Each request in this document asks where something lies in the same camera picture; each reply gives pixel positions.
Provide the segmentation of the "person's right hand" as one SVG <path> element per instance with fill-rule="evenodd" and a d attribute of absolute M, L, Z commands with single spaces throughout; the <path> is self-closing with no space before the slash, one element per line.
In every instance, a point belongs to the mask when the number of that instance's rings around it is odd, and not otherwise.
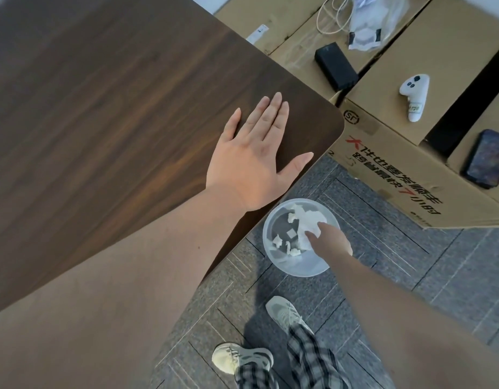
<path fill-rule="evenodd" d="M 321 239 L 322 241 L 319 242 L 318 248 L 314 252 L 324 260 L 353 255 L 349 240 L 337 227 L 328 224 L 322 231 Z"/>

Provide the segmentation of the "person's left hand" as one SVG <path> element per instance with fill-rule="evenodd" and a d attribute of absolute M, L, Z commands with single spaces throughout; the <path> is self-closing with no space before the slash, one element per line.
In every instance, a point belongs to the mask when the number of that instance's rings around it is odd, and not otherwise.
<path fill-rule="evenodd" d="M 277 153 L 289 116 L 283 100 L 264 141 L 258 140 L 258 120 L 272 98 L 263 97 L 231 141 L 222 134 L 207 170 L 207 188 L 222 187 L 237 196 L 244 212 L 260 209 L 283 196 L 290 187 L 278 183 Z"/>

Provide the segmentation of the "clear plastic bowl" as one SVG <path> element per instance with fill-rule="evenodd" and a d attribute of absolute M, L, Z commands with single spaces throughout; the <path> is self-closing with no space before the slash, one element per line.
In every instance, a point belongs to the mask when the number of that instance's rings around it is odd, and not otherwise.
<path fill-rule="evenodd" d="M 281 251 L 272 249 L 272 232 L 279 232 L 281 228 L 294 228 L 298 230 L 298 220 L 288 222 L 289 207 L 298 204 L 305 210 L 317 210 L 327 218 L 327 224 L 340 228 L 333 213 L 323 204 L 309 199 L 291 199 L 277 205 L 266 217 L 262 231 L 262 241 L 265 252 L 271 262 L 287 275 L 296 277 L 312 277 L 322 274 L 329 269 L 329 265 L 313 250 L 304 250 L 301 255 L 291 257 Z"/>

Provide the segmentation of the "person's right forearm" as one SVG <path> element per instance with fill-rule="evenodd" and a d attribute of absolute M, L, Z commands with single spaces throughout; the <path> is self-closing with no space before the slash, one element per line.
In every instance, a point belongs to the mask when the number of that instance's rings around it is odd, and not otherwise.
<path fill-rule="evenodd" d="M 397 389 L 499 389 L 499 357 L 456 321 L 347 253 L 326 260 Z"/>

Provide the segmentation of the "white paper scraps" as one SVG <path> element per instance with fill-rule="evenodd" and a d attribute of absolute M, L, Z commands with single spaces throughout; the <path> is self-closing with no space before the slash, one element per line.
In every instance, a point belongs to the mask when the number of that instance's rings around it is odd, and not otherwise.
<path fill-rule="evenodd" d="M 298 234 L 294 228 L 281 228 L 279 232 L 272 232 L 272 249 L 278 250 L 287 256 L 295 257 L 302 253 L 298 244 Z"/>

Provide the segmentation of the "black rectangular box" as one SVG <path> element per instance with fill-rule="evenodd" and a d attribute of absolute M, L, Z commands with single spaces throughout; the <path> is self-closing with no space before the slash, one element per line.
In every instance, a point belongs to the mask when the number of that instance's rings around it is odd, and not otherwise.
<path fill-rule="evenodd" d="M 357 84 L 359 75 L 336 42 L 318 48 L 314 59 L 335 91 L 349 91 Z"/>

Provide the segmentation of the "white label sticker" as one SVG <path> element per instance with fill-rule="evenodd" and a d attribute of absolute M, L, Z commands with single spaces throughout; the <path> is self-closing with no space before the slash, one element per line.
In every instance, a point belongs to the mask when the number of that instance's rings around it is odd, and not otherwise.
<path fill-rule="evenodd" d="M 260 25 L 256 30 L 254 30 L 246 40 L 254 45 L 262 36 L 269 30 L 269 27 L 265 24 Z"/>

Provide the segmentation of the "person's right grey sneaker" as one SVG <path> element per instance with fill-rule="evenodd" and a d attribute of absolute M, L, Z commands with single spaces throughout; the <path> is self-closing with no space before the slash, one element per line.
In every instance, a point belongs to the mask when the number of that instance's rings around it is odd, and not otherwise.
<path fill-rule="evenodd" d="M 309 333 L 314 334 L 294 305 L 284 297 L 273 296 L 266 303 L 266 311 L 285 333 L 289 333 L 292 327 L 299 325 L 304 327 Z"/>

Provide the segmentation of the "plain cardboard box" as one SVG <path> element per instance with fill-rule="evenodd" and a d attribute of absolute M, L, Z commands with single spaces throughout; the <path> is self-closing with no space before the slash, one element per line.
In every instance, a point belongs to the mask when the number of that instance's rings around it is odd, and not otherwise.
<path fill-rule="evenodd" d="M 352 67 L 357 73 L 361 73 L 381 55 L 383 49 L 431 0 L 409 0 L 407 12 L 386 43 L 380 48 L 367 52 L 349 50 L 346 32 L 324 35 L 318 31 L 317 21 L 325 32 L 339 29 L 332 17 L 336 15 L 336 8 L 343 0 L 337 0 L 334 8 L 330 1 L 327 2 L 322 12 L 318 13 L 324 1 L 229 0 L 214 13 L 214 16 L 244 38 L 260 25 L 267 25 L 269 30 L 254 46 L 331 104 L 336 104 L 340 92 L 335 91 L 324 77 L 314 60 L 315 51 L 324 45 L 336 42 Z"/>

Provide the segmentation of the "cardboard box with red print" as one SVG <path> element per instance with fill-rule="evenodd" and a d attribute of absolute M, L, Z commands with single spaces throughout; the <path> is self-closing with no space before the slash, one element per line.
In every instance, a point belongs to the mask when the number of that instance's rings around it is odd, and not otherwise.
<path fill-rule="evenodd" d="M 428 74 L 418 122 L 400 86 Z M 431 0 L 345 96 L 331 156 L 423 228 L 499 227 L 499 185 L 460 170 L 499 131 L 499 19 L 465 0 Z"/>

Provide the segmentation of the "person's plaid trouser leg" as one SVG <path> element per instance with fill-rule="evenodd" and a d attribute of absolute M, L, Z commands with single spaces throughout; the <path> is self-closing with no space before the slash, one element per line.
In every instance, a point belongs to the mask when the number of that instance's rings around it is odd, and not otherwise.
<path fill-rule="evenodd" d="M 352 389 L 334 353 L 304 325 L 288 329 L 287 353 L 297 389 Z"/>
<path fill-rule="evenodd" d="M 274 375 L 256 362 L 237 367 L 234 379 L 238 389 L 279 389 Z"/>

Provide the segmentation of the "clear plastic bag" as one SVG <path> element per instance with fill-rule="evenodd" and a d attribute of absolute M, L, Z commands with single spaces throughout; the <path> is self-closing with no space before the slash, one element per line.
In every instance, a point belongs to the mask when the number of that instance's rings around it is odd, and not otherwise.
<path fill-rule="evenodd" d="M 409 7 L 409 0 L 352 0 L 349 50 L 382 47 Z"/>

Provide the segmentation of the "white handheld controller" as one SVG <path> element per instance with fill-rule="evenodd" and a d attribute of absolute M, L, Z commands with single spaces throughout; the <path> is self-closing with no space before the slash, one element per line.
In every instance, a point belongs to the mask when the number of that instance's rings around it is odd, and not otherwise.
<path fill-rule="evenodd" d="M 418 122 L 424 111 L 429 89 L 430 77 L 428 74 L 418 74 L 408 78 L 399 89 L 402 96 L 408 101 L 408 120 Z"/>

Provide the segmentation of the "person's left grey sneaker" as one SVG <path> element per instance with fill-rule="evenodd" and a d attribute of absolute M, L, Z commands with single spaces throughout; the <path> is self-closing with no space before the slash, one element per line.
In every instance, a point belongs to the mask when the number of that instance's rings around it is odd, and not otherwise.
<path fill-rule="evenodd" d="M 225 342 L 214 349 L 212 363 L 221 372 L 231 375 L 235 375 L 240 366 L 250 363 L 269 372 L 274 364 L 274 357 L 263 347 L 244 348 L 236 343 Z"/>

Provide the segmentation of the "person's left plaid trouser leg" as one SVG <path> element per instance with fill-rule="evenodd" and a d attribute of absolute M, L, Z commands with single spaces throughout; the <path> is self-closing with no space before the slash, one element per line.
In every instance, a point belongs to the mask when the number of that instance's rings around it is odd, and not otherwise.
<path fill-rule="evenodd" d="M 238 389 L 279 389 L 274 375 L 256 362 L 237 367 L 234 379 Z"/>

